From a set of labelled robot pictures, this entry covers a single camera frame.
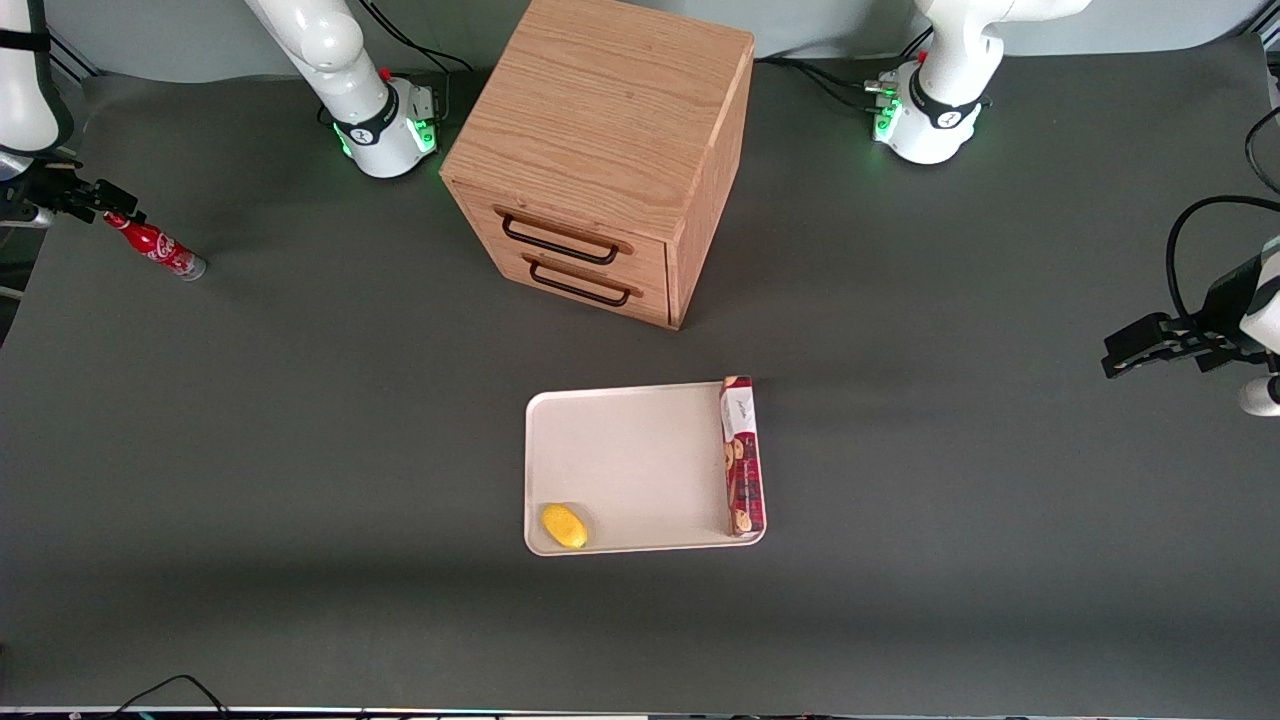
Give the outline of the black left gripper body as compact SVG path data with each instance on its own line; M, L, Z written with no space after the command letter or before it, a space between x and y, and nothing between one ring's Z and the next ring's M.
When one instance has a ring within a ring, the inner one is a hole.
M1216 281L1198 311L1211 340L1230 340L1245 361L1274 366L1274 259L1256 255Z

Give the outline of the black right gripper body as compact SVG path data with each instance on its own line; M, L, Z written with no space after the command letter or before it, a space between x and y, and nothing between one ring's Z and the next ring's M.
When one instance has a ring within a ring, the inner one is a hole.
M20 173L3 170L3 227L50 227L70 204L92 204L92 186L73 165L32 165Z

